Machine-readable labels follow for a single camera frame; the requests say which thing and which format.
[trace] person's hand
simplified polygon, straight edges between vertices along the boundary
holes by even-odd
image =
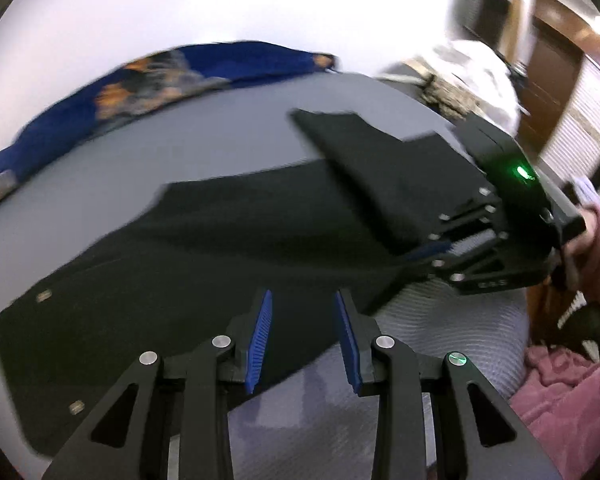
[[[585,224],[587,225],[586,231],[576,236],[573,240],[569,240],[562,250],[565,256],[582,256],[586,254],[593,240],[596,237],[596,228],[598,227],[598,216],[595,212],[588,209],[580,209],[580,214],[584,218]]]

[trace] black cloth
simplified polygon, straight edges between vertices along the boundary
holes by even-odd
[[[337,288],[365,312],[382,305],[413,278],[403,253],[440,250],[426,233],[445,201],[488,184],[437,135],[402,143],[352,114],[294,120],[329,162],[171,184],[0,313],[2,369],[36,451],[55,455],[142,352],[222,333],[259,286],[274,305],[260,389],[282,380],[336,340]],[[439,160],[453,182],[432,170]],[[86,408],[72,415],[76,400]]]

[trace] green led light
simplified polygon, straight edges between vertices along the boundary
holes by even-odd
[[[533,178],[533,176],[527,170],[525,170],[525,168],[523,168],[522,166],[518,166],[516,168],[516,171],[518,172],[519,176],[521,176],[522,178],[526,178],[527,180],[535,180]]]

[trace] wooden door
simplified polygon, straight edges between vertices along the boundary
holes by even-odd
[[[518,140],[531,158],[536,158],[560,120],[576,85],[582,51],[547,25],[539,25],[538,40],[526,73],[528,82],[520,104],[522,115]]]

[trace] gray mat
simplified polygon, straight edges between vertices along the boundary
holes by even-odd
[[[0,207],[0,311],[142,212],[163,184],[316,158],[286,116],[295,107],[354,111],[401,139],[434,130],[461,150],[443,118],[361,75],[311,75],[177,104],[85,143]],[[410,286],[400,298],[379,314],[384,330],[417,351],[465,351],[498,389],[515,389],[526,340],[521,293],[459,298],[442,284],[430,284]],[[237,478],[364,477],[362,464],[354,463],[370,467],[375,401],[353,396],[338,353],[329,350],[231,414]],[[42,476],[48,459],[21,437],[1,374],[0,446],[24,478]],[[353,460],[349,450],[361,446],[364,458]]]

